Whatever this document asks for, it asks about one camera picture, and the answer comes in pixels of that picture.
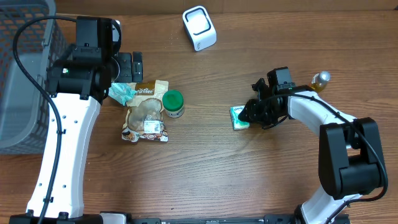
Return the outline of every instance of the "white paper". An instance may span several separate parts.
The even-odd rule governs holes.
[[[160,133],[160,121],[144,121],[144,133]]]

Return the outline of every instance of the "wooden table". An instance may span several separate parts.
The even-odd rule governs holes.
[[[255,93],[250,84],[288,66],[307,84],[328,70],[320,96],[379,125],[390,188],[377,202],[345,210],[353,223],[396,223],[398,204],[398,12],[213,14],[217,43],[195,53],[181,15],[115,16],[121,52],[144,54],[144,81],[170,82],[186,112],[165,118],[167,144],[121,140],[127,109],[106,100],[86,162],[85,213],[134,217],[253,217],[292,213],[318,188],[318,138],[296,120],[263,131],[233,131],[229,107]],[[60,22],[69,42],[74,24]],[[0,222],[23,213],[42,156],[0,156]]]

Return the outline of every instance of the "small jar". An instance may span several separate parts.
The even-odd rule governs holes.
[[[163,106],[167,116],[179,118],[184,114],[184,99],[177,90],[169,90],[163,95]]]
[[[324,90],[330,81],[330,73],[328,71],[322,71],[316,74],[313,78],[309,86],[314,89],[315,92],[320,93]]]

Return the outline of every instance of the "gray plastic basket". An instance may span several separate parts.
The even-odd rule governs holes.
[[[25,22],[55,15],[53,0],[0,0],[0,154],[43,153],[49,106],[15,63],[12,40]],[[67,42],[54,20],[28,27],[18,41],[22,64],[45,88],[47,70]]]

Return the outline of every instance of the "white plastic box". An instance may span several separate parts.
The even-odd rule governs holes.
[[[182,21],[196,51],[203,50],[217,41],[216,30],[203,6],[186,10],[182,14]]]

